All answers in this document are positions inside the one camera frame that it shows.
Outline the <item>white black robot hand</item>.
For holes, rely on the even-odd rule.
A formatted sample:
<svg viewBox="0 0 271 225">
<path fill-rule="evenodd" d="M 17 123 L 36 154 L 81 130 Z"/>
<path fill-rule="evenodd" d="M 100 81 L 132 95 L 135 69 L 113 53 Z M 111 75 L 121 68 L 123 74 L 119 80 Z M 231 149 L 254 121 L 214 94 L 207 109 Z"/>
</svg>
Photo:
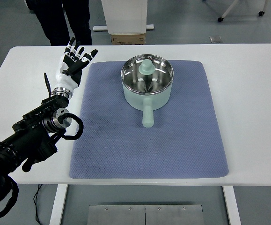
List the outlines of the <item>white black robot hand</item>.
<svg viewBox="0 0 271 225">
<path fill-rule="evenodd" d="M 98 50 L 94 49 L 90 53 L 84 52 L 81 43 L 75 42 L 71 38 L 63 55 L 60 57 L 58 69 L 56 72 L 56 89 L 67 89 L 73 93 L 81 82 L 82 70 L 87 67 L 91 60 L 97 55 Z"/>
</svg>

